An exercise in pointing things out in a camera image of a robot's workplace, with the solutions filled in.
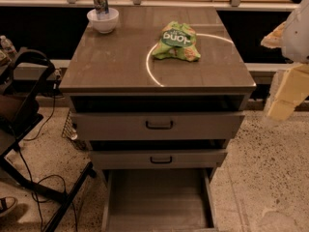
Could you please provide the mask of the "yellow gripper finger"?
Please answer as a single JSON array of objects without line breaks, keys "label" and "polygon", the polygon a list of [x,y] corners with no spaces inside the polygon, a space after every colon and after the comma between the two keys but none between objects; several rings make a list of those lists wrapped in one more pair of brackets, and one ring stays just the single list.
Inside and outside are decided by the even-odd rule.
[{"label": "yellow gripper finger", "polygon": [[309,97],[309,65],[300,64],[283,73],[283,78],[267,112],[268,119],[287,120],[303,101]]},{"label": "yellow gripper finger", "polygon": [[282,45],[282,35],[286,22],[282,22],[272,32],[267,34],[261,40],[261,46],[267,48],[280,48]]}]

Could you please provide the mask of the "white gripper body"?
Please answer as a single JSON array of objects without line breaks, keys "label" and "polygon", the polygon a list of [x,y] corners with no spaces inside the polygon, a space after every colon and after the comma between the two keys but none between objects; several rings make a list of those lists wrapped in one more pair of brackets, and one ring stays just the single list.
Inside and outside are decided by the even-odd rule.
[{"label": "white gripper body", "polygon": [[282,55],[294,62],[309,63],[309,0],[290,13],[282,33]]}]

